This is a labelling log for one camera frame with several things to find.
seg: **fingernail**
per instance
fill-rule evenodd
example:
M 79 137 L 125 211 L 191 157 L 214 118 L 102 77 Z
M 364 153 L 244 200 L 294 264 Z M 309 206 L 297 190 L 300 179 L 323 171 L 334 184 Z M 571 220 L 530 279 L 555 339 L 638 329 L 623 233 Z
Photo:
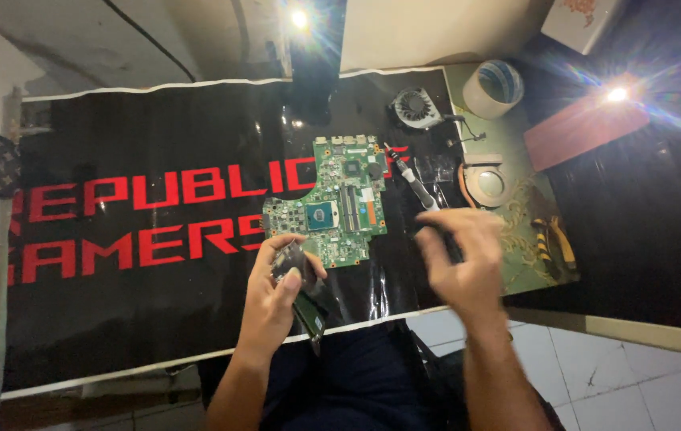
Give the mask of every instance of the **fingernail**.
M 301 288 L 301 272 L 296 267 L 290 268 L 285 276 L 285 287 L 289 290 Z

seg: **plastic sheet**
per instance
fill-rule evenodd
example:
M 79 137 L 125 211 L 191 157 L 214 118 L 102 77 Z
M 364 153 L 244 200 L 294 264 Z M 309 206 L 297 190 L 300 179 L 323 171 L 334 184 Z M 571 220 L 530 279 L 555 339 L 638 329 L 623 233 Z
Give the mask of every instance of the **plastic sheet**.
M 458 139 L 454 123 L 405 132 L 385 109 L 400 89 L 419 86 L 451 113 L 441 69 L 341 78 L 322 124 L 294 114 L 291 85 L 25 103 L 50 123 L 20 143 L 4 391 L 233 348 L 263 201 L 311 188 L 314 137 L 376 135 L 403 157 L 459 162 L 460 146 L 446 145 Z M 424 180 L 440 203 L 460 206 L 452 179 L 430 170 Z M 422 207 L 392 172 L 389 233 L 371 242 L 370 260 L 328 270 L 339 304 L 331 327 L 441 305 L 412 240 Z

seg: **roll of tape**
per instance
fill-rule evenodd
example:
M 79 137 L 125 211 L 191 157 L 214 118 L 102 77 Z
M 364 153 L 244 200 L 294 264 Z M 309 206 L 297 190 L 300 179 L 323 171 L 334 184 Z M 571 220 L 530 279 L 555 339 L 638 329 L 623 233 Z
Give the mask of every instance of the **roll of tape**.
M 525 95 L 521 75 L 510 64 L 489 60 L 479 65 L 463 86 L 466 107 L 477 117 L 494 120 Z

